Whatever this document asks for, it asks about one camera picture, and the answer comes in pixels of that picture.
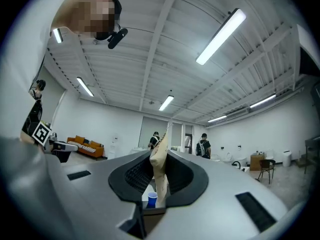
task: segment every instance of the plastic cup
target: plastic cup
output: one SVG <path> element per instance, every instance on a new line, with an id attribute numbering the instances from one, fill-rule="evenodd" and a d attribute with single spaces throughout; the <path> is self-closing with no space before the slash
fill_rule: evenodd
<path id="1" fill-rule="evenodd" d="M 158 194 L 156 192 L 148 193 L 148 205 L 155 206 L 157 201 Z"/>

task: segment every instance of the wooden chair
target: wooden chair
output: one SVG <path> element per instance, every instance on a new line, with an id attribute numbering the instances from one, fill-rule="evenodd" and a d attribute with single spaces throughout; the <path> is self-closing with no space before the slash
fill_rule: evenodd
<path id="1" fill-rule="evenodd" d="M 261 176 L 261 178 L 262 178 L 264 176 L 264 172 L 268 172 L 269 184 L 270 184 L 270 170 L 272 170 L 272 179 L 273 179 L 276 161 L 269 160 L 269 159 L 263 159 L 263 160 L 260 160 L 259 162 L 260 162 L 260 166 L 261 166 L 261 172 L 260 172 L 257 180 L 259 180 L 261 173 L 262 173 L 262 176 Z"/>

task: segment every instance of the ceiling light fixture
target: ceiling light fixture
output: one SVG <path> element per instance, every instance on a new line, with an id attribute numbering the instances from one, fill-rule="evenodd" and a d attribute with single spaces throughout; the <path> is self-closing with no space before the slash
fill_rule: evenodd
<path id="1" fill-rule="evenodd" d="M 91 96 L 93 97 L 94 94 L 89 90 L 89 88 L 87 87 L 87 85 L 85 84 L 85 82 L 82 80 L 81 77 L 77 77 L 76 78 L 78 80 L 78 82 L 80 83 L 80 85 L 82 85 L 83 89 L 85 89 L 85 91 Z"/>
<path id="2" fill-rule="evenodd" d="M 204 51 L 195 60 L 200 65 L 204 65 L 210 57 L 219 49 L 219 47 L 228 39 L 229 36 L 240 26 L 246 19 L 244 12 L 236 8 L 226 21 L 221 25 L 218 31 L 214 34 L 210 43 L 206 46 Z"/>
<path id="3" fill-rule="evenodd" d="M 226 115 L 223 115 L 223 116 L 220 116 L 218 118 L 215 118 L 215 119 L 211 119 L 208 121 L 208 123 L 212 123 L 212 122 L 215 122 L 215 121 L 218 121 L 218 120 L 221 120 L 221 119 L 224 119 L 226 118 L 227 116 Z"/>
<path id="4" fill-rule="evenodd" d="M 161 107 L 159 108 L 159 111 L 163 111 L 170 104 L 170 102 L 172 102 L 174 98 L 175 97 L 173 97 L 172 95 L 169 95 L 164 101 L 164 103 L 161 105 Z"/>
<path id="5" fill-rule="evenodd" d="M 57 41 L 58 44 L 62 43 L 63 42 L 63 39 L 62 39 L 62 35 L 61 35 L 61 31 L 59 28 L 55 28 L 53 30 L 53 33 L 54 33 L 54 36 L 55 36 L 55 39 Z"/>
<path id="6" fill-rule="evenodd" d="M 254 108 L 254 107 L 256 107 L 256 106 L 259 106 L 259 105 L 261 105 L 262 103 L 265 103 L 265 102 L 267 102 L 267 101 L 270 101 L 270 100 L 274 99 L 276 96 L 277 96 L 277 95 L 274 94 L 274 95 L 272 95 L 272 96 L 270 96 L 270 97 L 268 97 L 268 98 L 266 98 L 266 99 L 264 99 L 264 100 L 259 101 L 259 102 L 256 103 L 256 104 L 253 104 L 253 105 L 250 106 L 250 109 L 252 109 L 252 108 Z"/>

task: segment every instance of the orange sofa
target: orange sofa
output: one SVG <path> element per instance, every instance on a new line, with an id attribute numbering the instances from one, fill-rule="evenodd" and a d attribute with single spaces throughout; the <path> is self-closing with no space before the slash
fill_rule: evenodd
<path id="1" fill-rule="evenodd" d="M 88 156 L 99 158 L 104 154 L 104 145 L 93 140 L 87 140 L 78 135 L 75 138 L 68 137 L 67 143 L 78 146 L 78 152 Z"/>

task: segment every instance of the floor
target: floor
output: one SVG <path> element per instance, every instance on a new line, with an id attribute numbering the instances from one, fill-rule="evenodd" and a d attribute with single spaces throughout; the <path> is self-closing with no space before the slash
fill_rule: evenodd
<path id="1" fill-rule="evenodd" d="M 96 163 L 97 161 L 104 161 L 103 158 L 96 160 L 94 157 L 78 154 L 72 152 L 66 163 L 62 166 L 73 166 L 81 164 Z M 308 190 L 311 178 L 315 172 L 315 167 L 309 165 L 304 174 L 304 168 L 299 168 L 294 162 L 289 167 L 283 167 L 278 164 L 274 168 L 273 179 L 270 179 L 268 173 L 263 173 L 263 178 L 260 177 L 260 183 L 270 189 L 290 210 L 296 204 L 307 200 Z M 249 171 L 249 174 L 255 179 L 258 178 L 260 171 Z"/>

